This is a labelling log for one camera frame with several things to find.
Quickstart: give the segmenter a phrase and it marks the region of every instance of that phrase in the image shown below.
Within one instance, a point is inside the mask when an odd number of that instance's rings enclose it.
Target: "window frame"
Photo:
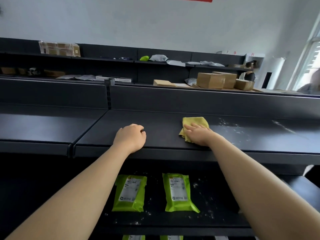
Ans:
[[[308,65],[307,63],[309,63],[308,58],[310,53],[313,52],[311,48],[316,42],[320,42],[320,13],[286,90],[293,90],[295,85],[299,82],[300,77],[305,73],[304,68]]]

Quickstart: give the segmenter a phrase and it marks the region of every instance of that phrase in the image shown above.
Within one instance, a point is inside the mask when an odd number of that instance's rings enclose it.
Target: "window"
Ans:
[[[318,26],[314,37],[307,44],[295,82],[290,86],[294,91],[310,83],[312,75],[320,69],[320,24]]]

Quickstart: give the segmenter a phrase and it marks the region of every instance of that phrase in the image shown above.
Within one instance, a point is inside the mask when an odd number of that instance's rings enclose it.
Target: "yellow cloth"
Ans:
[[[191,125],[191,123],[203,125],[204,127],[209,128],[209,124],[204,117],[184,117],[182,119],[182,127],[183,125]],[[180,131],[179,136],[182,136],[182,138],[185,138],[185,141],[187,142],[192,142],[190,138],[187,137],[186,134],[184,133],[184,127]]]

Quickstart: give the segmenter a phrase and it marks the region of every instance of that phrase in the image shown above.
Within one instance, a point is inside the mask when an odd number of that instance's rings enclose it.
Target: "forearm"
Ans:
[[[261,240],[320,236],[320,214],[273,173],[218,134],[212,137],[210,148]]]
[[[88,239],[129,153],[112,146],[25,220],[8,240]]]

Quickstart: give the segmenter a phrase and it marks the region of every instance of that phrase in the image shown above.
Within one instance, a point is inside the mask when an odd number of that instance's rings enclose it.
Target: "wall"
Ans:
[[[0,36],[269,54],[296,0],[0,0]]]
[[[302,52],[310,39],[311,31],[320,12],[320,0],[297,0],[288,26],[284,29],[281,39],[274,51],[276,57],[286,57],[275,89],[286,89]]]

